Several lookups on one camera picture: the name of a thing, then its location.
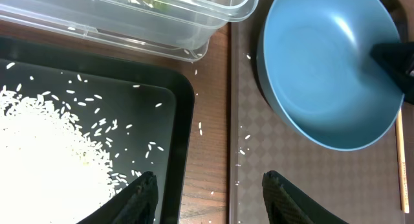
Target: rice pile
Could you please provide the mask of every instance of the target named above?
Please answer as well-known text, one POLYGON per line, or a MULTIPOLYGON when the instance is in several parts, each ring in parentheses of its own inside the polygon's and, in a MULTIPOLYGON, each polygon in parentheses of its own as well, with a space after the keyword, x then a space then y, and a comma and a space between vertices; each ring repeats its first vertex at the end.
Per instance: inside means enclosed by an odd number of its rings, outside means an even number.
POLYGON ((0 91, 0 223, 77 223, 115 195, 109 153, 44 96, 0 91))

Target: black tray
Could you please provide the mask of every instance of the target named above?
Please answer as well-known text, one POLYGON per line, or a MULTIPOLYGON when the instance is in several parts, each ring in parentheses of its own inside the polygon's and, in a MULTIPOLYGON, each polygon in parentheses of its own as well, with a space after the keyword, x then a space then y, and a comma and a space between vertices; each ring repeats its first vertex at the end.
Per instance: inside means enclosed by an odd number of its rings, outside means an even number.
POLYGON ((127 175, 128 183, 134 180, 131 169, 154 172, 159 193, 155 223, 178 223, 194 104, 193 89, 183 75, 152 65, 0 37, 0 85, 15 90, 18 84, 22 84, 19 93, 23 96, 51 91, 60 101, 50 95, 45 99, 53 100, 56 109, 62 101, 68 102, 71 113, 80 118, 77 124, 83 126, 81 131, 90 131, 90 136, 98 129, 91 126, 106 118, 102 136, 91 140, 100 140, 103 149, 111 152, 114 172, 127 175), (16 64, 6 70, 10 62, 16 64), (68 94, 67 89, 76 92, 68 94), (76 104, 74 97, 87 106, 76 104), (86 102, 85 98, 94 101, 86 102), (101 110, 94 114, 97 107, 101 110), (118 129, 104 134, 115 118, 118 129), (113 139, 112 148, 106 146, 106 137, 113 139), (146 159, 150 141, 157 145, 146 159))

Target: tray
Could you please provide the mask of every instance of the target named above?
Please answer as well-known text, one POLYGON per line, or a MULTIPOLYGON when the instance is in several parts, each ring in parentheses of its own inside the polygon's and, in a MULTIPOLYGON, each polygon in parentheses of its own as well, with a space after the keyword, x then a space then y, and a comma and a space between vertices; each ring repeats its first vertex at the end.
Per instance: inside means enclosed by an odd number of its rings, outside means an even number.
POLYGON ((366 149, 328 150, 288 127, 263 98, 255 57, 272 2, 259 0, 250 18, 232 23, 230 223, 269 222, 261 182, 270 170, 348 223, 404 223, 395 128, 366 149))
POLYGON ((59 101, 51 94, 45 100, 53 100, 55 107, 63 106, 63 101, 69 103, 71 113, 79 116, 81 131, 90 131, 91 140, 104 144, 103 149, 111 153, 114 172, 126 175, 128 183, 136 178, 131 175, 132 169, 154 172, 159 194, 155 223, 178 223, 194 103, 193 89, 183 75, 151 65, 12 38, 0 38, 0 68, 0 84, 7 85, 9 90, 22 84, 19 93, 23 96, 36 97, 50 91, 59 101), (4 69, 10 62, 16 64, 4 69), (86 106, 74 102, 75 97, 86 106), (91 129, 91 126, 103 118, 107 124, 100 126, 102 136, 93 137, 99 127, 91 129), (105 133, 114 119, 118 128, 105 133), (105 144, 106 137, 113 140, 111 148, 105 144), (157 144, 146 158, 149 142, 157 144))

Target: wooden chopstick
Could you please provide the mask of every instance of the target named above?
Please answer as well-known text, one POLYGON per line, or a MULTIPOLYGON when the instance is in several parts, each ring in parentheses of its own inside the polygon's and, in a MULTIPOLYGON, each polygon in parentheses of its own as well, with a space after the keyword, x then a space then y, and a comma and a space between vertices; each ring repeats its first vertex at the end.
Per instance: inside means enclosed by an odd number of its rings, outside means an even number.
POLYGON ((402 113, 401 109, 398 112, 398 117, 395 122, 397 132, 397 153, 398 153, 398 174, 400 177, 400 198, 401 209, 404 213, 409 213, 408 205, 408 184, 406 171, 406 154, 404 151, 404 134, 402 129, 402 113))

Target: black object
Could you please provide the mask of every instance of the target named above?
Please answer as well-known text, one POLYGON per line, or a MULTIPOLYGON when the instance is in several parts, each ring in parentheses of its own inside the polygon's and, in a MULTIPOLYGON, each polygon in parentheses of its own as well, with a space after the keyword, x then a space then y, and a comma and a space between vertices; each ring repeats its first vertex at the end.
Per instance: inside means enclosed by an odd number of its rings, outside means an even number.
POLYGON ((264 174, 263 198, 270 224, 345 224, 275 171, 264 174))
POLYGON ((405 94, 404 101, 414 104, 414 43, 378 44, 371 56, 405 94))
POLYGON ((151 224, 157 203, 157 177, 146 172, 78 224, 151 224))
POLYGON ((156 174, 159 191, 156 223, 178 223, 194 104, 193 89, 183 75, 157 66, 2 37, 0 68, 1 85, 15 89, 21 83, 23 96, 36 97, 51 91, 60 99, 48 97, 55 106, 62 106, 62 101, 70 103, 71 112, 80 118, 78 124, 83 126, 83 132, 89 129, 91 136, 97 128, 90 126, 98 120, 106 118, 112 124, 117 119, 118 129, 111 130, 108 136, 104 133, 108 125, 100 126, 102 136, 94 140, 104 143, 105 137, 113 139, 113 147, 103 149, 111 152, 114 172, 128 175, 128 183, 133 182, 131 169, 156 174), (16 64, 6 70, 10 62, 16 64), (77 74, 88 82, 78 81, 77 74), (68 94, 67 89, 76 93, 68 94), (103 99, 84 101, 94 98, 93 94, 103 99), (74 97, 87 106, 77 105, 74 97), (101 110, 94 114, 98 107, 101 110), (126 129, 127 124, 133 127, 126 129), (146 159, 150 141, 157 145, 146 159))

